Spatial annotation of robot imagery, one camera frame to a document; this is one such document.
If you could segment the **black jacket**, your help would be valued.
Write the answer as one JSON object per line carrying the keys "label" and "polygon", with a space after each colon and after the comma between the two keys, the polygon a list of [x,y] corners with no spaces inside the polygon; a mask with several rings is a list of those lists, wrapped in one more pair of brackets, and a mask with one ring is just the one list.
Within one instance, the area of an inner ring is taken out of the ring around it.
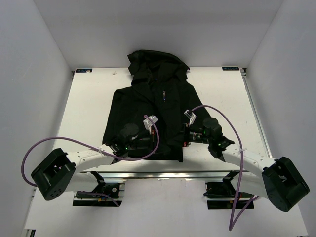
{"label": "black jacket", "polygon": [[187,81],[189,66],[170,53],[153,50],[137,50],[128,59],[131,86],[114,92],[102,143],[111,145],[128,123],[145,132],[144,116],[154,115],[160,142],[149,159],[183,162],[180,132],[189,121],[184,112],[202,104]]}

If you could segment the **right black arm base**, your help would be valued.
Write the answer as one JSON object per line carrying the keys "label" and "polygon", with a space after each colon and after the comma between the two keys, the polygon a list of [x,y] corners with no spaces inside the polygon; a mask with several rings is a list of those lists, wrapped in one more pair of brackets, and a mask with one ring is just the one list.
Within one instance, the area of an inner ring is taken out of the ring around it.
{"label": "right black arm base", "polygon": [[[207,200],[208,210],[232,210],[235,193],[230,194],[224,189],[222,182],[205,183],[206,192],[203,194]],[[236,209],[241,210],[250,200],[251,194],[239,193]]]}

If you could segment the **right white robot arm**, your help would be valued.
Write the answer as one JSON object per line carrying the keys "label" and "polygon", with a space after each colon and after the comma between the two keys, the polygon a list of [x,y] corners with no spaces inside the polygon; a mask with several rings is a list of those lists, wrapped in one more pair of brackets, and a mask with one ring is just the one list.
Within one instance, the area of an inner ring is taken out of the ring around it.
{"label": "right white robot arm", "polygon": [[288,212],[309,192],[304,178],[287,157],[274,159],[243,150],[226,138],[215,118],[203,120],[195,132],[191,124],[183,124],[184,145],[208,145],[210,154],[225,163],[239,166],[223,178],[223,192],[234,197],[239,192],[268,199],[277,209]]}

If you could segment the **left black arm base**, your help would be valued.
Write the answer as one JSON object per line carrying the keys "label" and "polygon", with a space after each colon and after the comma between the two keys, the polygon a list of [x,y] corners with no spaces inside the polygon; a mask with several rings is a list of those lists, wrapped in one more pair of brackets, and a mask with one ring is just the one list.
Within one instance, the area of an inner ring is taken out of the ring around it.
{"label": "left black arm base", "polygon": [[120,207],[124,197],[125,183],[119,180],[105,179],[92,192],[76,192],[73,206],[77,207]]}

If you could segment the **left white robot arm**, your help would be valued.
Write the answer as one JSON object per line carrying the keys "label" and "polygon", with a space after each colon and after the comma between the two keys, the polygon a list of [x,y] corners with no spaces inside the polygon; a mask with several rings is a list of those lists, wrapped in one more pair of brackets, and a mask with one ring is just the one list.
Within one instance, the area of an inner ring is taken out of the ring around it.
{"label": "left white robot arm", "polygon": [[105,151],[105,145],[99,148],[86,145],[87,150],[73,153],[60,148],[54,149],[33,170],[31,177],[46,201],[53,200],[64,192],[102,196],[106,182],[93,168],[112,165],[121,160],[135,161],[129,155],[131,151],[149,149],[150,153],[142,157],[149,158],[158,149],[160,142],[156,121],[155,116],[144,119],[143,133],[138,132],[135,124],[126,124],[118,141],[110,146],[112,153]]}

